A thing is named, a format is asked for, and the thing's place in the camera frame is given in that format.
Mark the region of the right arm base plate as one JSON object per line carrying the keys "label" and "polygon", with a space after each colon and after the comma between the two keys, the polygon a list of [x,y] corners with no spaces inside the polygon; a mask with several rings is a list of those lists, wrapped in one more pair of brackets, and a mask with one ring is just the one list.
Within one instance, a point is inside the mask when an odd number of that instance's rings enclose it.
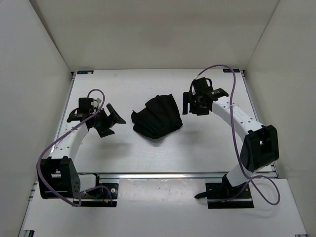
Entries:
{"label": "right arm base plate", "polygon": [[206,191],[194,196],[207,199],[208,209],[250,209],[254,208],[249,185],[229,189],[224,183],[206,183]]}

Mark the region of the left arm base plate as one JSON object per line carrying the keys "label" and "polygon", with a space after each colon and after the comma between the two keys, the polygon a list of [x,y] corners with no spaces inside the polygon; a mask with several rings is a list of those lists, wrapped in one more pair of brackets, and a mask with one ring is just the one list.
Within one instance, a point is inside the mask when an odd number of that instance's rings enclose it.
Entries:
{"label": "left arm base plate", "polygon": [[111,193],[104,188],[98,188],[81,195],[81,207],[116,207],[119,194],[119,183],[101,183],[106,186]]}

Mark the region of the black pleated skirt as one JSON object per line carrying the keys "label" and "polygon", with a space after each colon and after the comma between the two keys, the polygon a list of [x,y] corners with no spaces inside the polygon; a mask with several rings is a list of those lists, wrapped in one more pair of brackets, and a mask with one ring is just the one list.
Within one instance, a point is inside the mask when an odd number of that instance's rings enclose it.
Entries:
{"label": "black pleated skirt", "polygon": [[133,111],[133,130],[147,138],[159,139],[183,126],[172,94],[157,95],[145,103],[140,112]]}

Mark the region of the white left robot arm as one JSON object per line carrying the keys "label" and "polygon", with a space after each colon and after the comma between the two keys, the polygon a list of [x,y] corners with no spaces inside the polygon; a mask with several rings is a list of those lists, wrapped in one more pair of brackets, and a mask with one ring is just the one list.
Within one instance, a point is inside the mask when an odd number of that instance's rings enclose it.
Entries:
{"label": "white left robot arm", "polygon": [[80,104],[72,110],[66,120],[64,134],[54,144],[54,151],[47,158],[40,158],[37,163],[40,196],[43,199],[60,198],[64,201],[79,199],[83,192],[97,197],[103,192],[103,184],[95,175],[80,177],[74,158],[89,130],[96,129],[103,138],[113,135],[115,124],[125,124],[111,104],[106,107],[109,114],[101,107],[94,106],[94,100],[87,105]]}

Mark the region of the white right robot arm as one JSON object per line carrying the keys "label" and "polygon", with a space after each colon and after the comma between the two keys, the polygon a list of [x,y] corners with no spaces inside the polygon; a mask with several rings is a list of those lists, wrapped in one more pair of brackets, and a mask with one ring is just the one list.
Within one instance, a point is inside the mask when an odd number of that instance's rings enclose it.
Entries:
{"label": "white right robot arm", "polygon": [[223,177],[222,194],[228,198],[239,192],[239,186],[250,180],[264,166],[279,158],[277,129],[264,126],[252,119],[232,102],[228,93],[214,90],[208,93],[183,93],[183,114],[207,115],[210,112],[222,118],[232,129],[233,144],[236,136],[243,142],[237,151],[238,165]]}

